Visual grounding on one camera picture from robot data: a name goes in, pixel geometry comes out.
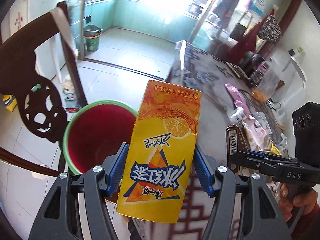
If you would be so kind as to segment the person's right hand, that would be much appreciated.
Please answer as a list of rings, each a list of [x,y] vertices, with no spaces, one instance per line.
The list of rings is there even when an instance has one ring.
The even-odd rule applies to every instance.
[[[278,205],[286,221],[291,219],[292,209],[294,207],[305,206],[303,215],[307,215],[317,204],[318,193],[314,189],[311,189],[307,193],[298,194],[292,200],[288,198],[289,192],[287,185],[283,184],[280,188],[280,200]]]

